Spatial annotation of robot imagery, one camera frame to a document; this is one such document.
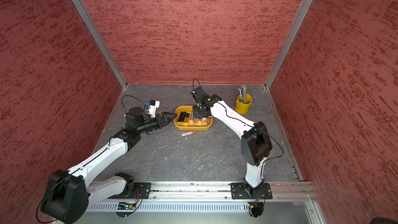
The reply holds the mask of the pink nude lip gloss tube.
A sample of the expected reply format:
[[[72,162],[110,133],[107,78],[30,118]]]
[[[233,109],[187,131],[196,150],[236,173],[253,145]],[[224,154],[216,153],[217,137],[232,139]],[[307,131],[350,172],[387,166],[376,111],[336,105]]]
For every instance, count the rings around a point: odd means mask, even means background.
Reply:
[[[195,133],[196,133],[196,131],[192,130],[192,131],[188,131],[188,132],[182,133],[181,136],[187,137],[187,136],[193,135]]]

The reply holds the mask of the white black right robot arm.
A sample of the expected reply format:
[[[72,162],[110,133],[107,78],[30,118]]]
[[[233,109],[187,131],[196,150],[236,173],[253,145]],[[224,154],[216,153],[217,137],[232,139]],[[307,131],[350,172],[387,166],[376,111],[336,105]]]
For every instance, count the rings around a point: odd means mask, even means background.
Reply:
[[[240,151],[247,162],[245,182],[251,188],[259,187],[263,182],[263,164],[273,148],[265,124],[246,119],[215,94],[210,96],[196,90],[191,95],[197,103],[193,106],[194,118],[216,118],[240,138]]]

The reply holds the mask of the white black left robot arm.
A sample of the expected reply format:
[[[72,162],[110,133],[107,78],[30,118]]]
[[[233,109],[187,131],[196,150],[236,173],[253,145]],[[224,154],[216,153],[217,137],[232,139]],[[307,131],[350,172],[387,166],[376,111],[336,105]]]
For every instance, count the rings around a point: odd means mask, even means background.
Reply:
[[[125,127],[112,136],[106,145],[83,162],[66,171],[57,170],[50,176],[37,212],[43,212],[65,224],[73,224],[87,208],[109,197],[137,195],[133,177],[125,173],[118,173],[99,183],[95,183],[94,179],[130,151],[140,141],[141,134],[159,130],[176,117],[177,114],[169,112],[150,116],[141,107],[131,108],[125,114]]]

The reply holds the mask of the aluminium corner post left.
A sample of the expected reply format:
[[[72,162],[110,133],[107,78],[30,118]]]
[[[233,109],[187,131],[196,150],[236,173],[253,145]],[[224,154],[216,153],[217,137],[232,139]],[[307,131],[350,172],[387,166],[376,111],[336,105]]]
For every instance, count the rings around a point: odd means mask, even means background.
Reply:
[[[125,90],[128,86],[125,77],[123,76],[122,72],[120,71],[115,59],[113,58],[111,51],[107,47],[104,39],[102,38],[98,28],[96,27],[92,17],[90,16],[83,0],[72,0],[75,8],[77,9],[78,13],[80,14],[81,18],[83,19],[86,27],[90,31],[92,37],[94,38],[96,44],[98,45],[99,49],[101,50],[103,56],[105,57],[108,65],[110,66],[111,70],[113,71],[114,75],[116,76],[117,80],[119,81],[121,87]]]

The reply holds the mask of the aluminium front rail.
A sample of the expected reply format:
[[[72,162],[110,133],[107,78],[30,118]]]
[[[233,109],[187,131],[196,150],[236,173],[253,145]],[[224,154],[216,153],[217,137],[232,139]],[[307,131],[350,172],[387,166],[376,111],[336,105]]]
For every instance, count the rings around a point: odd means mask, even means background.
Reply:
[[[152,183],[147,201],[164,202],[222,202],[248,201],[234,200],[231,196],[230,183],[222,181],[148,181]],[[271,182],[269,183],[276,202],[317,201],[316,194],[309,182]]]

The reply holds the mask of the yellow pen cup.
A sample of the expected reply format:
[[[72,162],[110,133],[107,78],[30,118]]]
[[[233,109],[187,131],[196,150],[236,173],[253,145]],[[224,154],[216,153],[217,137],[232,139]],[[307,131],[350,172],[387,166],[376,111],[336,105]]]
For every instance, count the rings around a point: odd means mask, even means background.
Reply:
[[[252,97],[249,94],[246,95],[245,103],[241,101],[241,96],[239,95],[236,100],[235,111],[241,115],[246,114],[248,113],[251,104]]]

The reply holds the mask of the black lipstick with gold band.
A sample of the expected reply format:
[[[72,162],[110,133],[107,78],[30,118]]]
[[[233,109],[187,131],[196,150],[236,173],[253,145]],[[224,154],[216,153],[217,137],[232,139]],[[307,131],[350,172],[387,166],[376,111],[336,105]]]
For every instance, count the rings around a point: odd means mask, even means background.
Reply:
[[[183,112],[180,112],[180,114],[178,116],[178,119],[177,119],[177,123],[181,122],[182,115],[183,115]]]

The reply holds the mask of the yellow plastic storage tray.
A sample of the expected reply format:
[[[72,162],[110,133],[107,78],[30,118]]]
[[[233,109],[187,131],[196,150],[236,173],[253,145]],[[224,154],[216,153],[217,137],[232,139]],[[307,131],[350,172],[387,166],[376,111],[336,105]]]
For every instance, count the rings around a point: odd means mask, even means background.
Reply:
[[[179,130],[187,130],[187,131],[192,131],[192,130],[196,130],[196,131],[206,131],[208,130],[212,123],[213,123],[213,119],[208,117],[207,118],[207,122],[206,123],[197,123],[198,119],[194,118],[193,123],[189,123],[189,124],[184,124],[183,123],[177,123],[177,119],[178,116],[180,114],[180,112],[189,112],[189,113],[193,113],[192,112],[192,106],[191,105],[183,105],[183,106],[179,106],[176,108],[175,113],[177,114],[177,117],[174,119],[174,125],[179,129]]]

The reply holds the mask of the aluminium corner post right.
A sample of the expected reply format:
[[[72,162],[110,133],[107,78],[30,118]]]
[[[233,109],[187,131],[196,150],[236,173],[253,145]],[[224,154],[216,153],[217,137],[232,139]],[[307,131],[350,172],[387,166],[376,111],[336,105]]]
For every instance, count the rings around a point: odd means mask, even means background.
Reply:
[[[294,41],[294,38],[311,6],[311,3],[313,2],[313,0],[302,0],[300,3],[300,6],[296,12],[296,15],[293,19],[292,25],[289,29],[289,32],[286,36],[286,39],[282,45],[282,48],[279,52],[279,55],[277,56],[277,59],[271,69],[271,72],[266,80],[265,83],[265,89],[269,90],[271,88],[271,85],[285,59],[285,56],[287,55],[289,48],[291,46],[291,44]]]

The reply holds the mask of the black lipstick short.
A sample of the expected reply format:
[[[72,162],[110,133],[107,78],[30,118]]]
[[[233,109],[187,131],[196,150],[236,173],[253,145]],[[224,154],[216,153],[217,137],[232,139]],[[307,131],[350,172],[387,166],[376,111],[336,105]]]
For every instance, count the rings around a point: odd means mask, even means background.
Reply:
[[[184,119],[185,119],[185,117],[186,117],[186,114],[187,114],[186,112],[183,112],[183,113],[182,113],[182,115],[181,115],[181,120],[180,120],[181,123],[184,122]]]

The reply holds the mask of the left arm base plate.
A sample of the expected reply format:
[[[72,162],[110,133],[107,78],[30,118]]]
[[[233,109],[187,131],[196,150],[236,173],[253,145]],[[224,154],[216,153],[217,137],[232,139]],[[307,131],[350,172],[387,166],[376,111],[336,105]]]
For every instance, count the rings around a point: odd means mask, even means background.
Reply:
[[[109,197],[109,199],[148,199],[151,191],[152,183],[150,182],[135,182],[133,190],[122,192],[121,194]]]

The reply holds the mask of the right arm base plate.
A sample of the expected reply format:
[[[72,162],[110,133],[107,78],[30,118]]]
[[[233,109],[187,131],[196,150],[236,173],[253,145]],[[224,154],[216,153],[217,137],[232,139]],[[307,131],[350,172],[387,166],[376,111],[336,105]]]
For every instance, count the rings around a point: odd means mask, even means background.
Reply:
[[[234,200],[253,199],[270,200],[273,198],[271,187],[268,183],[262,182],[258,187],[253,188],[247,183],[230,183],[231,196]]]

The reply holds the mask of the aluminium corner post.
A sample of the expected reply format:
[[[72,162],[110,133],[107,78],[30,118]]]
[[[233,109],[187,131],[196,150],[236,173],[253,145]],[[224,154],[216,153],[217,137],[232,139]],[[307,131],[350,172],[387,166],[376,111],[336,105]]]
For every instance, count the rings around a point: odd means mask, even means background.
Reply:
[[[296,12],[296,15],[293,19],[292,25],[289,29],[289,32],[286,36],[286,39],[282,45],[282,48],[279,52],[279,55],[277,56],[277,59],[271,69],[271,72],[266,80],[265,83],[265,89],[269,90],[271,88],[271,85],[285,59],[285,56],[287,55],[289,48],[291,46],[291,44],[294,41],[294,38],[311,6],[311,3],[313,2],[313,0],[302,0],[300,3],[300,6]]]
[[[113,58],[111,51],[107,47],[104,39],[102,38],[98,28],[96,27],[92,17],[90,16],[83,0],[72,0],[75,8],[77,9],[78,13],[80,14],[81,18],[83,19],[86,27],[90,31],[92,37],[94,38],[96,44],[98,45],[99,49],[101,50],[103,56],[105,57],[108,65],[110,66],[111,70],[113,71],[114,75],[116,76],[117,80],[119,81],[121,87],[125,90],[128,86],[125,77],[123,76],[122,72],[120,71],[115,59]]]

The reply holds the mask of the vented metal panel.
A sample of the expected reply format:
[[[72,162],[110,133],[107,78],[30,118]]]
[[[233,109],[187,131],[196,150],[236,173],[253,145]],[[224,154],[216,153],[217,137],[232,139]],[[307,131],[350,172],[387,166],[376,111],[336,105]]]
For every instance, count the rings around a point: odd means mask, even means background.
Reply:
[[[138,213],[248,213],[246,202],[143,202]],[[119,202],[103,202],[87,209],[92,213],[131,214],[135,209]]]

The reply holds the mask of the pens in cup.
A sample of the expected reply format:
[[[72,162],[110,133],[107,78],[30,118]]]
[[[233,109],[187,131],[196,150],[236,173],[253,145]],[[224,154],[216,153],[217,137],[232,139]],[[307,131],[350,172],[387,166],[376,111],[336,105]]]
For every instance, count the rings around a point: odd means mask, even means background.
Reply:
[[[247,103],[247,88],[245,85],[242,85],[239,89],[239,95],[240,95],[240,102],[243,104]]]

